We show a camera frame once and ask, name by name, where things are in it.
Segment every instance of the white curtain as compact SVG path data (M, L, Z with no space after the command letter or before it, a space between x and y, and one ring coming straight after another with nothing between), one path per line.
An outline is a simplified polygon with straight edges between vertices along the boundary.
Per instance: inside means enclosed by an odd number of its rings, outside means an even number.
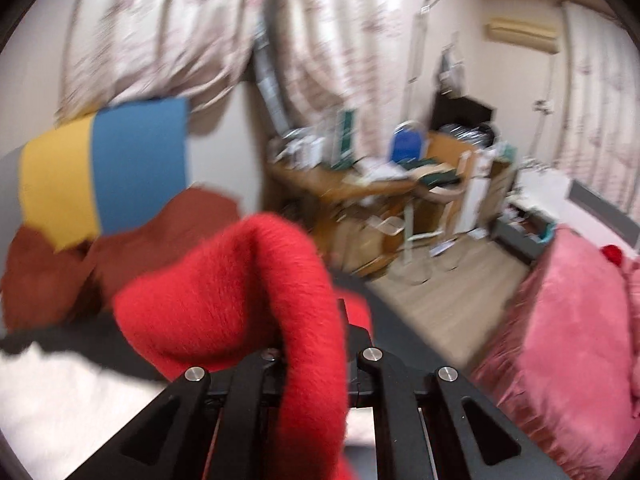
M399 117L402 0L280 0L279 65L298 120L356 108L356 156L386 155Z
M246 67L263 0L77 0L58 120L107 104L222 99Z
M558 167L640 221L640 59L609 18L565 3L570 98Z

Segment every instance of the red fuzzy cloth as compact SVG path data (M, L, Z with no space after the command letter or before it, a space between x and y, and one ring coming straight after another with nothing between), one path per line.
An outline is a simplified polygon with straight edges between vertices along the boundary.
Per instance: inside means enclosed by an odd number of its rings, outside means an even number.
M179 263L136 279L113 305L129 343L170 380L195 365L233 366L281 333L287 383L268 478L351 477L340 458L344 321L315 246L295 225L270 214L238 222ZM369 323L366 309L357 316Z

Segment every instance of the bed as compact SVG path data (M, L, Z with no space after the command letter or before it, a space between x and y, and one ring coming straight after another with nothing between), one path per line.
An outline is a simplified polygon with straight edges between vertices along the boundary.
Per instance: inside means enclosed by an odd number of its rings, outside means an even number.
M574 479L609 478L640 431L629 312L625 275L561 226L472 373Z

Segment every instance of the wooden desk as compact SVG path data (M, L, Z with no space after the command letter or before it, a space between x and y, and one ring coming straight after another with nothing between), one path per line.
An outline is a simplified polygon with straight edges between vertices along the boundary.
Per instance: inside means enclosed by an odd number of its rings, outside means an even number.
M358 186L344 182L349 171L332 171L321 166L312 170L289 170L283 163L268 164L271 176L283 184L293 186L315 196L320 207L312 236L318 252L326 262L331 260L332 245L338 229L337 205L349 200L360 200L367 196L388 197L383 218L401 216L406 197L415 189L416 183L411 180L389 182L373 182L368 186ZM382 254L373 261L360 267L356 273L368 276L384 269L398 254L402 244L402 233L394 237L385 236L382 243Z

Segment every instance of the metal bolt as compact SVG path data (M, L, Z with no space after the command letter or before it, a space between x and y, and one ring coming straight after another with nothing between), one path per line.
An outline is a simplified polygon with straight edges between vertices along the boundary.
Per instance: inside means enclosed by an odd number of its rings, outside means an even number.
M260 354L265 361L275 361L280 357L280 350L277 348L267 348Z
M380 361L382 359L382 350L375 347L367 348L362 352L362 357L367 361Z
M184 373L184 378L187 379L188 381L191 381L192 383L197 383L198 381L201 381L202 378L204 377L205 371L200 368L199 366L194 366L189 368L185 373Z
M452 383L458 378L458 371L450 366L443 366L438 370L438 376L447 383Z

